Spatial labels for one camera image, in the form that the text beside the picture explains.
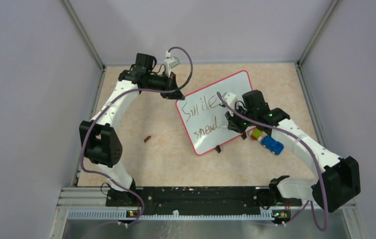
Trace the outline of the pink-framed whiteboard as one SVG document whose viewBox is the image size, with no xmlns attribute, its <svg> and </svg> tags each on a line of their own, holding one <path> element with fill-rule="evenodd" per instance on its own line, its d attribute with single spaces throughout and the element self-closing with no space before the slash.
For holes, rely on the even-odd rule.
<svg viewBox="0 0 376 239">
<path fill-rule="evenodd" d="M 220 105 L 216 93 L 234 93 L 241 101 L 242 94 L 252 89 L 249 73 L 242 70 L 186 95 L 185 100 L 176 101 L 177 112 L 195 154 L 203 155 L 240 135 L 221 128 L 228 124 L 225 117 L 228 109 Z"/>
</svg>

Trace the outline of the brown marker cap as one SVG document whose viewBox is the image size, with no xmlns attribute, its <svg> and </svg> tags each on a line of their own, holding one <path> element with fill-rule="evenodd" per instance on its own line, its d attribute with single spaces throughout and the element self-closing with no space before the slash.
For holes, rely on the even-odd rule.
<svg viewBox="0 0 376 239">
<path fill-rule="evenodd" d="M 143 141 L 144 141 L 144 143 L 146 143 L 146 142 L 147 142 L 147 141 L 148 141 L 148 140 L 149 140 L 150 138 L 151 138 L 151 136 L 150 136 L 150 135 L 149 135 L 149 136 L 147 136 L 147 137 L 145 137 L 145 138 L 144 138 L 144 140 L 143 140 Z"/>
</svg>

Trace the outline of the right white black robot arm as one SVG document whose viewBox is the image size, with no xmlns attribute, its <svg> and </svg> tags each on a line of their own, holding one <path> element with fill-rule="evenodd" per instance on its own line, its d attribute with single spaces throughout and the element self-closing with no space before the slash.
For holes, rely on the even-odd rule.
<svg viewBox="0 0 376 239">
<path fill-rule="evenodd" d="M 242 95 L 237 104 L 233 93 L 217 94 L 221 105 L 228 109 L 227 128 L 243 134 L 250 126 L 264 131 L 290 150 L 315 175 L 316 179 L 280 177 L 269 191 L 269 200 L 282 205 L 289 198 L 308 200 L 332 213 L 361 192 L 358 161 L 342 158 L 306 134 L 280 108 L 270 109 L 259 90 Z"/>
</svg>

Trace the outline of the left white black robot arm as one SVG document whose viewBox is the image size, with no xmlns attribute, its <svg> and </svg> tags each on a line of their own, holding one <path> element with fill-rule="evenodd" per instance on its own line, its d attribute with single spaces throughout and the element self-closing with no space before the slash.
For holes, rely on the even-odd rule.
<svg viewBox="0 0 376 239">
<path fill-rule="evenodd" d="M 130 188 L 134 180 L 120 161 L 123 146 L 117 130 L 122 118 L 142 92 L 159 93 L 167 100 L 185 99 L 172 71 L 180 61 L 170 50 L 165 57 L 159 71 L 155 72 L 156 57 L 138 53 L 136 62 L 119 74 L 112 94 L 99 112 L 79 126 L 83 157 L 95 164 L 100 169 L 97 174 L 107 178 L 112 188 L 119 191 L 117 198 L 125 206 L 135 203 L 137 193 Z"/>
</svg>

